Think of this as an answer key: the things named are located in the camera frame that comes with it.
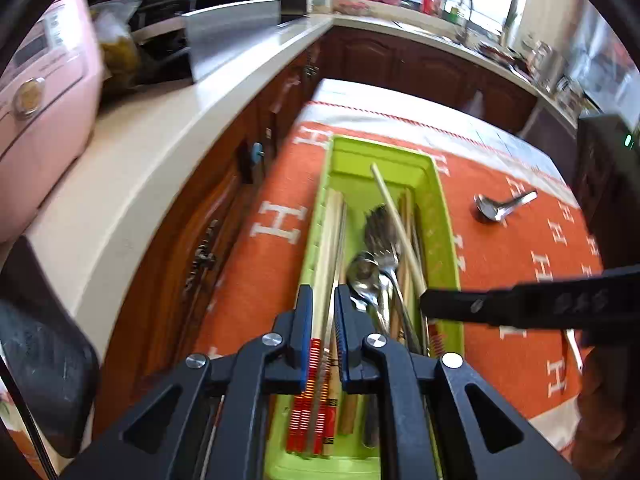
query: red bottle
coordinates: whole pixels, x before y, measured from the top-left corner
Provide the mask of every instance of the red bottle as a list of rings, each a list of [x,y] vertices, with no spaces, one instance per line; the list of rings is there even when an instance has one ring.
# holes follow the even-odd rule
[[[431,14],[433,9],[433,0],[422,0],[422,8],[420,9],[425,14]]]

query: pink rice cooker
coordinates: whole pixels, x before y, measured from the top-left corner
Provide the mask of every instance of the pink rice cooker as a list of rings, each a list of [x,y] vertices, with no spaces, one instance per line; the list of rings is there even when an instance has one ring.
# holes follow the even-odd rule
[[[101,85],[86,0],[56,0],[0,77],[0,242],[27,227],[84,151]]]

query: cabinet door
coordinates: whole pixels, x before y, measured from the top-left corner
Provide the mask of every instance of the cabinet door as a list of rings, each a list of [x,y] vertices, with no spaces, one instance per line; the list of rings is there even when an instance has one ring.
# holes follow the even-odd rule
[[[350,31],[342,36],[342,78],[345,81],[390,88],[396,49],[385,34]]]
[[[94,436],[193,347],[198,327],[255,196],[249,106],[204,156],[146,250],[124,299],[102,364]]]
[[[334,27],[320,40],[319,69],[323,78],[344,79],[342,76],[343,31],[343,27]]]
[[[267,168],[305,103],[306,62],[304,51],[258,95],[259,128],[264,138]]]
[[[538,100],[514,83],[480,67],[476,88],[484,98],[484,120],[510,134],[524,128]]]
[[[402,49],[393,88],[405,94],[460,109],[472,63],[413,41]]]
[[[318,83],[323,77],[326,77],[322,72],[322,66],[322,43],[321,41],[316,41],[306,50],[304,72],[305,101],[309,101],[313,97]]]

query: orange rug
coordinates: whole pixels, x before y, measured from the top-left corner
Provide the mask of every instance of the orange rug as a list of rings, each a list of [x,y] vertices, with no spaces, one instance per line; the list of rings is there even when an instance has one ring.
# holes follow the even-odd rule
[[[283,143],[242,229],[204,319],[196,351],[211,357],[236,352],[246,341],[268,332],[277,314],[294,306],[316,189],[332,134],[378,140],[434,156],[463,289],[600,272],[598,250],[580,210],[556,197],[540,192],[538,199],[509,216],[506,224],[481,224],[470,213],[475,194],[508,200],[530,185],[450,153],[303,123]],[[580,377],[561,332],[466,324],[465,358],[528,419],[553,413],[579,391]],[[560,414],[558,424],[565,419],[566,413]],[[558,449],[571,440],[545,436]]]

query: bottle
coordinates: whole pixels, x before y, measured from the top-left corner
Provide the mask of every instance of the bottle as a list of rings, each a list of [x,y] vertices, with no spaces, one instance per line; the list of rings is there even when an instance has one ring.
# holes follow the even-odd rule
[[[447,0],[433,0],[433,13],[435,16],[441,17],[444,13],[444,7]]]
[[[451,7],[451,10],[449,11],[449,21],[451,23],[457,23],[458,22],[458,6],[460,4],[460,0],[453,0],[454,2],[457,2],[455,4],[453,4],[453,6]]]
[[[431,14],[433,9],[433,0],[422,0],[422,8],[420,9],[425,14]]]

